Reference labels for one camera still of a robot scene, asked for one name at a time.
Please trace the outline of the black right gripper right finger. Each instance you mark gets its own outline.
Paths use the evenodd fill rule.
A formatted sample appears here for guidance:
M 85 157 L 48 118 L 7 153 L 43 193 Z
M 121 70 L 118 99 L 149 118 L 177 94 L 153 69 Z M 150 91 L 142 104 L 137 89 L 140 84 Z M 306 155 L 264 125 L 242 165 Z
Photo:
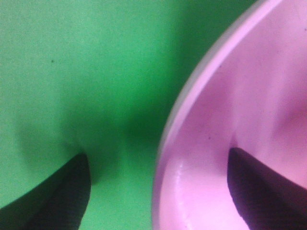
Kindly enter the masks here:
M 307 190 L 240 148 L 231 148 L 227 185 L 251 230 L 305 230 Z

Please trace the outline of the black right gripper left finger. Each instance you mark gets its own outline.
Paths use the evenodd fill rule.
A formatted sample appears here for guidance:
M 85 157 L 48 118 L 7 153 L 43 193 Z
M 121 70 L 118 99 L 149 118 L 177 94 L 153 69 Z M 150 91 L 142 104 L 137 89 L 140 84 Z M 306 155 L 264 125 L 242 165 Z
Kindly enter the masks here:
M 0 209 L 2 230 L 77 230 L 91 192 L 86 154 L 77 154 L 25 195 Z

